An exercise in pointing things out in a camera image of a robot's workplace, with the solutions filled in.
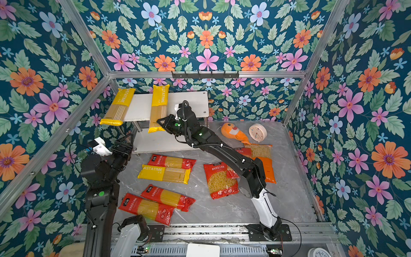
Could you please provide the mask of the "yellow spaghetti pack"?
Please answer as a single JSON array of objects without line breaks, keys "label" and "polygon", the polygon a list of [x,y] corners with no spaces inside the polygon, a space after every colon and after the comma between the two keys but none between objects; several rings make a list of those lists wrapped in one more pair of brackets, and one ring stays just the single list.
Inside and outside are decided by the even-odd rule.
[{"label": "yellow spaghetti pack", "polygon": [[169,87],[170,85],[153,86],[148,133],[165,131],[157,121],[167,117]]},{"label": "yellow spaghetti pack", "polygon": [[116,94],[107,113],[101,119],[101,125],[121,126],[124,123],[125,116],[131,105],[134,93],[134,88],[120,89]]},{"label": "yellow spaghetti pack", "polygon": [[139,179],[159,182],[188,184],[191,169],[143,165]]}]

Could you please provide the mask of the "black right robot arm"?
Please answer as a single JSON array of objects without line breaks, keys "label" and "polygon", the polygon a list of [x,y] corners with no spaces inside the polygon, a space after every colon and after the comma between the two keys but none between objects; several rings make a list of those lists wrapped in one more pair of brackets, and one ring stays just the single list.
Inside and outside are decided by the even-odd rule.
[{"label": "black right robot arm", "polygon": [[282,221],[270,202],[271,192],[266,189],[263,162],[259,158],[252,159],[238,153],[214,131],[201,125],[186,100],[179,104],[175,115],[162,117],[157,124],[176,138],[183,136],[183,143],[216,156],[232,168],[240,177],[239,191],[251,199],[258,212],[261,233],[269,241],[280,236]]}]

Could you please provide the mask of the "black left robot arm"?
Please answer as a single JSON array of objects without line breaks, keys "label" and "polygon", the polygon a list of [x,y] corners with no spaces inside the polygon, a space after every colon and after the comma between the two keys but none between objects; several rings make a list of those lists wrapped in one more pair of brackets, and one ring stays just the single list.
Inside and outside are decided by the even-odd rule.
[{"label": "black left robot arm", "polygon": [[87,232],[85,257],[129,257],[138,238],[145,239],[148,227],[141,215],[128,218],[120,226],[121,235],[111,246],[112,228],[118,202],[118,175],[126,168],[134,151],[137,131],[117,139],[111,149],[102,138],[89,142],[91,153],[82,161],[80,175],[89,186],[85,196]]}]

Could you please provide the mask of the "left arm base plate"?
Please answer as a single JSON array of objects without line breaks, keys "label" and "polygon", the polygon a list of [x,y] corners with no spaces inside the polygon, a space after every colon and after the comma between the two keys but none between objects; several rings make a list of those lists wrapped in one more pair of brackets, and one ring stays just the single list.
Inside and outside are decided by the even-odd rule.
[{"label": "left arm base plate", "polygon": [[148,225],[144,226],[140,235],[140,241],[143,243],[159,243],[163,242],[165,234],[164,225]]}]

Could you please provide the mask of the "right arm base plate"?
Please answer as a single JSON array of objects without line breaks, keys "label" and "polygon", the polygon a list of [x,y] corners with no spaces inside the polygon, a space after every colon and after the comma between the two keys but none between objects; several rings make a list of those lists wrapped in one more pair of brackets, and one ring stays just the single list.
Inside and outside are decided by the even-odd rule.
[{"label": "right arm base plate", "polygon": [[292,235],[287,224],[274,228],[267,228],[261,224],[246,225],[251,242],[291,242]]}]

